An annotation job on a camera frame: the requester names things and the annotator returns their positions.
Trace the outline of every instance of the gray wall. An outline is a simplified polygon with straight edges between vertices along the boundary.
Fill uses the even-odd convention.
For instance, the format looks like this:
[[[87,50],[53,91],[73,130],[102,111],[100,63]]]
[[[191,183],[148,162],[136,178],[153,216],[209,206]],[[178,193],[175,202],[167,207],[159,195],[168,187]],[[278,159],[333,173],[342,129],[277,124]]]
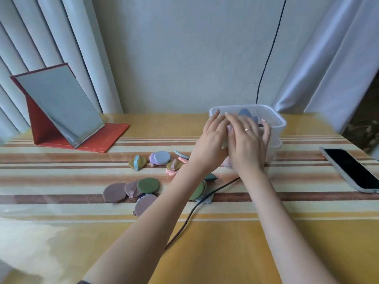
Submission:
[[[255,103],[284,0],[92,0],[124,112]],[[271,104],[332,0],[287,0],[259,93]]]

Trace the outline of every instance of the black cable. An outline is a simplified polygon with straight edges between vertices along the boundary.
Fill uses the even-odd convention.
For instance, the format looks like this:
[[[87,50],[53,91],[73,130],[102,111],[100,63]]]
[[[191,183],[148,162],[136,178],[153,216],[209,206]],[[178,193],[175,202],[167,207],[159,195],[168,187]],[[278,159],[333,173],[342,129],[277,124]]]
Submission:
[[[267,57],[267,60],[266,60],[266,63],[265,63],[265,67],[263,68],[263,71],[262,71],[262,75],[261,75],[261,78],[259,80],[259,84],[258,84],[258,90],[257,90],[257,100],[255,101],[255,103],[257,104],[258,103],[258,95],[259,95],[259,87],[260,87],[260,84],[262,82],[262,78],[263,78],[263,75],[265,73],[265,70],[266,70],[266,66],[267,66],[267,63],[268,63],[268,60],[270,59],[270,56],[271,56],[271,52],[272,52],[272,48],[274,47],[274,44],[275,44],[275,40],[276,40],[276,36],[278,34],[278,31],[279,31],[279,27],[280,27],[280,22],[282,21],[282,16],[283,16],[283,12],[284,12],[284,7],[285,7],[285,4],[286,4],[287,0],[284,0],[284,3],[283,3],[283,8],[282,8],[282,12],[280,13],[280,18],[279,18],[279,23],[278,23],[278,27],[276,28],[276,32],[275,32],[275,37],[274,37],[274,40],[272,41],[272,45],[271,45],[271,49],[270,49],[270,53],[268,54],[268,57]],[[188,221],[190,220],[191,216],[192,216],[192,213],[195,211],[195,209],[201,204],[204,202],[204,200],[206,200],[208,197],[210,197],[212,194],[214,194],[215,192],[219,191],[220,189],[223,189],[224,187],[232,184],[233,182],[239,180],[240,177],[237,177],[236,179],[228,182],[227,184],[215,189],[214,191],[208,193],[201,201],[199,201],[194,208],[192,208],[191,212],[189,213],[189,215],[187,216],[187,219],[186,221],[184,222],[183,226],[179,229],[179,231],[177,232],[177,234],[175,234],[175,236],[170,240],[170,242],[168,242],[168,244],[166,245],[166,248],[164,250],[167,250],[170,245],[175,241],[175,239],[177,239],[177,237],[179,236],[179,234],[183,231],[183,229],[186,227]]]
[[[258,89],[257,89],[257,99],[256,99],[256,101],[255,101],[256,104],[258,103],[259,87],[260,87],[260,84],[261,84],[261,82],[262,82],[263,74],[265,73],[265,70],[266,70],[266,66],[267,66],[268,60],[270,59],[271,52],[272,52],[272,48],[274,47],[274,44],[275,44],[276,36],[277,36],[277,34],[278,34],[278,31],[279,31],[280,22],[282,21],[282,16],[283,16],[284,7],[285,7],[285,3],[286,3],[286,2],[287,2],[287,0],[284,0],[283,8],[282,8],[282,12],[281,12],[281,14],[280,14],[280,18],[279,18],[278,27],[276,28],[276,32],[275,32],[275,37],[274,37],[274,40],[272,41],[272,45],[271,45],[271,49],[270,49],[270,53],[268,54],[268,57],[267,57],[267,60],[266,60],[266,63],[265,63],[265,67],[263,68],[262,75],[261,75],[261,78],[260,78],[260,80],[259,80]]]
[[[202,200],[200,200],[200,201],[195,205],[195,207],[192,208],[192,210],[191,210],[191,212],[189,213],[189,215],[187,216],[187,219],[186,219],[186,221],[184,222],[183,226],[179,229],[179,231],[177,232],[177,234],[175,234],[175,236],[174,236],[174,237],[170,240],[170,242],[166,245],[166,248],[165,248],[164,250],[167,250],[167,249],[170,247],[170,245],[175,241],[175,239],[179,236],[179,234],[183,231],[184,227],[186,227],[188,221],[189,221],[190,218],[191,218],[192,213],[195,211],[195,209],[196,209],[197,206],[199,206],[200,204],[202,204],[202,203],[204,202],[204,200],[206,200],[208,197],[210,197],[210,196],[211,196],[212,194],[214,194],[215,192],[219,191],[220,189],[223,189],[224,187],[226,187],[226,186],[232,184],[233,182],[235,182],[235,181],[237,181],[237,180],[239,180],[239,179],[240,179],[240,177],[237,177],[236,179],[234,179],[234,180],[228,182],[227,184],[224,184],[223,186],[221,186],[221,187],[215,189],[214,191],[208,193],[208,194],[207,194]]]

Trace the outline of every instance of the stacked plastic container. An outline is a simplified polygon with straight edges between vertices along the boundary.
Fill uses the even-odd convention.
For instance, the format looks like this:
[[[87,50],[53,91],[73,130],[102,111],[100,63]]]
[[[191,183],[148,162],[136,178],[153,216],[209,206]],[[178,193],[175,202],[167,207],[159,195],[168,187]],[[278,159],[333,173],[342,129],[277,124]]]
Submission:
[[[266,162],[270,162],[275,158],[276,153],[281,149],[283,144],[282,140],[279,137],[280,133],[287,126],[286,120],[283,119],[280,114],[278,114],[269,106],[254,104],[213,107],[209,110],[209,115],[213,115],[218,109],[220,110],[221,114],[228,112],[229,114],[236,115],[241,111],[241,109],[247,109],[253,118],[257,117],[258,124],[260,124],[262,122],[262,119],[264,119],[271,126],[271,139],[268,144]]]

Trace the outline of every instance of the phone screen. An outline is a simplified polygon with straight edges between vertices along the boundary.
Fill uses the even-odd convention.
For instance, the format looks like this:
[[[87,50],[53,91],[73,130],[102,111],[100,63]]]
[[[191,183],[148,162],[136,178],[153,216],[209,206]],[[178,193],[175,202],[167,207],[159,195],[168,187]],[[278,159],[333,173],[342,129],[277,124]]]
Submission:
[[[379,180],[343,149],[324,149],[328,155],[364,189],[379,189]]]

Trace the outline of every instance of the yellow tablecloth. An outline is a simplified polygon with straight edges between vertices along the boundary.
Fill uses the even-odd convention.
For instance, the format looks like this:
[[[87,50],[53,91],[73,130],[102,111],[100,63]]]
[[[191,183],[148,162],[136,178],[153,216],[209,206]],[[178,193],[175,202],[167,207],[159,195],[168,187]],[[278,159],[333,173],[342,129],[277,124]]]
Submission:
[[[355,191],[318,148],[344,148],[379,175],[379,163],[313,115],[284,115],[283,146],[267,167],[276,191],[316,253],[341,283],[378,283],[379,197]],[[164,167],[130,169],[151,152],[190,153],[205,114],[104,115],[131,127],[105,153],[37,147],[26,133],[0,147],[0,279],[76,283],[134,221],[134,202],[104,203],[114,182],[172,177]],[[213,186],[234,179],[220,167]],[[188,203],[176,232],[195,203]],[[236,182],[201,205],[163,255],[150,283],[280,283],[256,211]]]

